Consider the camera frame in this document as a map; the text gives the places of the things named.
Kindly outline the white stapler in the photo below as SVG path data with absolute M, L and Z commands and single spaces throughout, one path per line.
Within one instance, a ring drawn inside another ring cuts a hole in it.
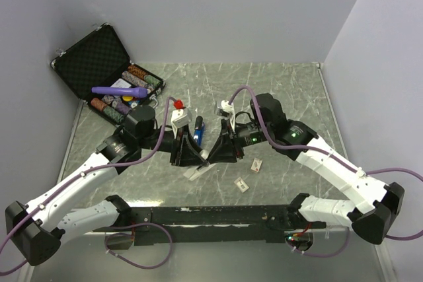
M 193 166 L 189 168 L 185 173 L 184 177 L 187 178 L 189 181 L 194 181 L 202 174 L 206 173 L 208 170 L 213 168 L 213 164 L 210 164 L 208 161 L 205 163 L 199 165 L 199 166 Z

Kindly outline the blue stapler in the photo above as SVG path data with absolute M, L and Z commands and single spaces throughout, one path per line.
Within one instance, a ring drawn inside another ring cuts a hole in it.
M 194 124 L 193 138 L 195 142 L 200 146 L 202 144 L 202 138 L 204 135 L 205 123 L 202 116 L 197 116 Z

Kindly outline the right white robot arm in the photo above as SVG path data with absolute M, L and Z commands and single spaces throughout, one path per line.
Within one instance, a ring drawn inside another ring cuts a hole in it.
M 208 162 L 237 162 L 245 147 L 267 141 L 275 151 L 316 172 L 346 196 L 345 200 L 335 200 L 299 194 L 288 212 L 294 227 L 314 222 L 339 225 L 351 228 L 369 243 L 381 244 L 401 210 L 404 188 L 366 174 L 309 126 L 287 119 L 282 105 L 271 94 L 257 95 L 250 107 L 250 122 L 237 123 L 230 102 L 216 104 L 215 112 L 222 118 L 221 133 Z

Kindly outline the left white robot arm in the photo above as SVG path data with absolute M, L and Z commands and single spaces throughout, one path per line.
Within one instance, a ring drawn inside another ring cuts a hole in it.
M 5 210 L 8 241 L 37 266 L 50 259 L 61 245 L 86 232 L 112 227 L 123 230 L 130 223 L 130 206 L 112 195 L 100 203 L 73 211 L 75 205 L 103 183 L 130 166 L 141 164 L 156 152 L 170 153 L 174 166 L 202 166 L 208 152 L 189 131 L 191 113 L 177 108 L 164 114 L 171 129 L 155 127 L 155 110 L 137 106 L 123 124 L 66 179 L 28 203 L 14 201 Z

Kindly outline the small white staple box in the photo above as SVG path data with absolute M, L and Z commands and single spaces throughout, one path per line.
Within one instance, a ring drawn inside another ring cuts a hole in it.
M 239 177 L 239 178 L 237 178 L 235 181 L 234 181 L 234 184 L 237 186 L 237 188 L 242 192 L 242 193 L 245 193 L 248 189 L 249 189 L 249 186 L 247 185 L 247 183 L 241 178 L 241 177 Z

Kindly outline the staple box with red label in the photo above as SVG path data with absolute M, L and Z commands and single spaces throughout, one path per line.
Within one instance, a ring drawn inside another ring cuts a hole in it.
M 260 171 L 261 166 L 262 166 L 262 160 L 261 159 L 258 159 L 258 158 L 254 158 L 254 160 L 253 160 L 253 162 L 251 164 L 250 169 L 253 172 L 258 173 Z

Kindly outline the black poker chip case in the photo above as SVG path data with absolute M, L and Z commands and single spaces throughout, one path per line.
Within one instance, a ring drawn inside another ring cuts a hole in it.
M 91 100 L 97 98 L 108 107 L 112 106 L 103 95 L 93 93 L 93 87 L 110 87 L 127 71 L 147 85 L 148 95 L 140 103 L 148 104 L 152 97 L 161 94 L 166 85 L 158 75 L 132 62 L 115 29 L 107 23 L 66 49 L 50 65 L 80 100 L 115 126 L 119 125 L 115 115 L 108 116 L 91 104 Z

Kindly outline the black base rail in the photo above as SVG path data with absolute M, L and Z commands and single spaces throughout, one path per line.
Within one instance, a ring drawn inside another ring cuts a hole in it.
M 324 229 L 306 221 L 289 205 L 133 207 L 125 218 L 98 231 L 135 234 L 135 245 L 167 243 L 265 241 L 284 243 L 289 232 Z

